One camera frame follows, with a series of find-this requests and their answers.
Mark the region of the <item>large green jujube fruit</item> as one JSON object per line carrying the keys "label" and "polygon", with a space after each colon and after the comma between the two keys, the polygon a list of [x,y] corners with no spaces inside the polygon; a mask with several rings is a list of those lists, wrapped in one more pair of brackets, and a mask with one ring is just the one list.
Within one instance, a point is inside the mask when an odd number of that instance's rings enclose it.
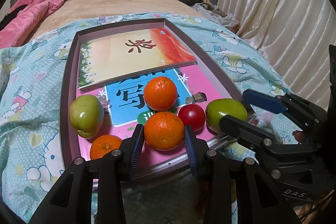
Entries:
{"label": "large green jujube fruit", "polygon": [[243,104],[232,98],[221,98],[211,101],[206,106],[205,114],[207,127],[217,134],[221,133],[219,123],[222,117],[230,115],[245,122],[248,116]]}

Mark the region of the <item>red tomato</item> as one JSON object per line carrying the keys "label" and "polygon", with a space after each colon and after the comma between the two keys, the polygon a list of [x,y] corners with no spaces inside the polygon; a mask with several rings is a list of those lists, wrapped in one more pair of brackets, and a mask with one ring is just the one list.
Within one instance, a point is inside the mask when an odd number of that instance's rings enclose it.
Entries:
{"label": "red tomato", "polygon": [[201,130],[206,121],[204,110],[197,104],[183,106],[178,112],[179,118],[185,126],[191,126],[194,131]]}

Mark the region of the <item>orange tangerine front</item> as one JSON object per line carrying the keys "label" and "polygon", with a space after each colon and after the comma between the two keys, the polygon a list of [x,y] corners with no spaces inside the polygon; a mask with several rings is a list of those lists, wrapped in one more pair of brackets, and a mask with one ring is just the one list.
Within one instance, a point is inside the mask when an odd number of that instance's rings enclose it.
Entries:
{"label": "orange tangerine front", "polygon": [[108,152],[119,149],[122,139],[114,135],[101,135],[95,139],[90,148],[90,159],[96,160],[102,158]]}

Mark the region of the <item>orange tangerine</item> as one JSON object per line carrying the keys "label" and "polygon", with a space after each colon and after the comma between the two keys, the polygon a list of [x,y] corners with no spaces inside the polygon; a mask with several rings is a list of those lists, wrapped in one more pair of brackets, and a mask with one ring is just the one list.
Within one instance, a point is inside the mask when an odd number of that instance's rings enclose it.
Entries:
{"label": "orange tangerine", "polygon": [[143,131],[145,141],[151,148],[169,151],[178,147],[183,141],[185,126],[174,113],[162,111],[146,121]]}
{"label": "orange tangerine", "polygon": [[165,76],[150,80],[143,90],[143,99],[147,106],[154,111],[171,109],[178,98],[177,87]]}
{"label": "orange tangerine", "polygon": [[90,159],[96,160],[102,158],[108,152],[119,149],[122,139],[114,135],[101,135],[95,139],[90,148]]}

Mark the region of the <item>small green apple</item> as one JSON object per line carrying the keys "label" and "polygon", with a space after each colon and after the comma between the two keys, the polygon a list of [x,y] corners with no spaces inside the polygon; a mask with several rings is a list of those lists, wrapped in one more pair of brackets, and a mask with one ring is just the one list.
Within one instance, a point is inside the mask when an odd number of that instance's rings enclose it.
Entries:
{"label": "small green apple", "polygon": [[70,123],[76,133],[85,139],[95,137],[102,127],[104,108],[93,95],[82,95],[70,105]]}

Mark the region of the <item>grey cardboard box tray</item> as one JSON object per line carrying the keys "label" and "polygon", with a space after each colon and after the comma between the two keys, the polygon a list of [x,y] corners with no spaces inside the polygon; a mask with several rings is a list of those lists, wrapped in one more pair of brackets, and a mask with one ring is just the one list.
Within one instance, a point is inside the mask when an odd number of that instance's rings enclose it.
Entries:
{"label": "grey cardboard box tray", "polygon": [[255,113],[221,67],[170,20],[111,23],[71,41],[60,101],[65,166],[123,148],[144,128],[140,147],[125,154],[139,162],[131,176],[169,173],[188,161],[182,127],[218,149],[230,141],[219,130],[225,114],[250,121]]}

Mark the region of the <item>pink Chinese workbook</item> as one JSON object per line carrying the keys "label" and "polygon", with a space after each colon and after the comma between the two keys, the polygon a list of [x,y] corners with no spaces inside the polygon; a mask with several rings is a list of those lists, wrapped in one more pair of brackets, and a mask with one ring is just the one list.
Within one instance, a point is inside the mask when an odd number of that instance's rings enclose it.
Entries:
{"label": "pink Chinese workbook", "polygon": [[[153,88],[157,78],[170,79],[177,89],[177,100],[169,110],[154,111],[145,102],[143,91]],[[188,163],[184,143],[166,131],[163,139],[158,139],[159,126],[173,127],[178,120],[196,128],[198,138],[209,147],[223,144],[223,135],[208,129],[205,119],[207,105],[222,98],[230,98],[228,91],[213,74],[207,74],[196,65],[182,69],[169,69],[148,75],[136,76],[89,91],[96,96],[106,113],[100,135],[113,135],[120,139],[131,137],[136,125],[150,123],[138,167],[138,176],[148,176],[173,169]]]}

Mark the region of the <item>cream satin curtain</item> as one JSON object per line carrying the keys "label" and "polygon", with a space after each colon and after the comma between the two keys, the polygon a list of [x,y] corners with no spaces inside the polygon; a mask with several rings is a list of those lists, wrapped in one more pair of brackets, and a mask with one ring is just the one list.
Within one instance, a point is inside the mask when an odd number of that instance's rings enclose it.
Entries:
{"label": "cream satin curtain", "polygon": [[295,94],[327,108],[329,45],[335,43],[329,0],[219,0],[218,5],[239,21],[239,36]]}

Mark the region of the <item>white crumpled garment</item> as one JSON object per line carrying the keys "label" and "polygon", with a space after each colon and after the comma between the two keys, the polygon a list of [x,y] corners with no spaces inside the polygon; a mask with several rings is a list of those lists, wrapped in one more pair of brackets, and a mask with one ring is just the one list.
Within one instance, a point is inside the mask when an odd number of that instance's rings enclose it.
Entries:
{"label": "white crumpled garment", "polygon": [[200,13],[204,18],[228,28],[235,34],[239,30],[240,23],[232,14],[226,14],[218,6],[210,2],[196,3],[191,8]]}

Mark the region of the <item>beige bed sheet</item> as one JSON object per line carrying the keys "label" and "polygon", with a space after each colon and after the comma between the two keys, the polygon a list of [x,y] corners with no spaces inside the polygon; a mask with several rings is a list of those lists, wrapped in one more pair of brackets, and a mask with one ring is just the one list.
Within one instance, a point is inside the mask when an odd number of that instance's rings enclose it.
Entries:
{"label": "beige bed sheet", "polygon": [[82,19],[103,16],[171,13],[202,18],[202,15],[178,0],[68,0],[31,32],[28,41],[42,34]]}

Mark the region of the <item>black garment on bed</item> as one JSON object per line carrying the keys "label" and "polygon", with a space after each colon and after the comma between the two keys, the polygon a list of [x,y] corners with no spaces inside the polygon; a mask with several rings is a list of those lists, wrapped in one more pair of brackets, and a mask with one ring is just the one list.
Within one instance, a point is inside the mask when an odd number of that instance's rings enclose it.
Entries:
{"label": "black garment on bed", "polygon": [[17,14],[26,7],[27,5],[21,5],[12,12],[6,14],[5,17],[0,22],[0,30],[3,30],[14,18],[17,17]]}

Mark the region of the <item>pink blanket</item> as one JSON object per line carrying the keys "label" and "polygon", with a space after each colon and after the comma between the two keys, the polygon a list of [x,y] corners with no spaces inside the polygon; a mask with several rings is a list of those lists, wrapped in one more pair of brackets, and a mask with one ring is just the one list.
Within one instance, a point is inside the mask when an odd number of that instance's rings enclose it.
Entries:
{"label": "pink blanket", "polygon": [[20,47],[25,44],[40,22],[57,11],[68,0],[17,0],[9,13],[27,5],[1,30],[1,48]]}

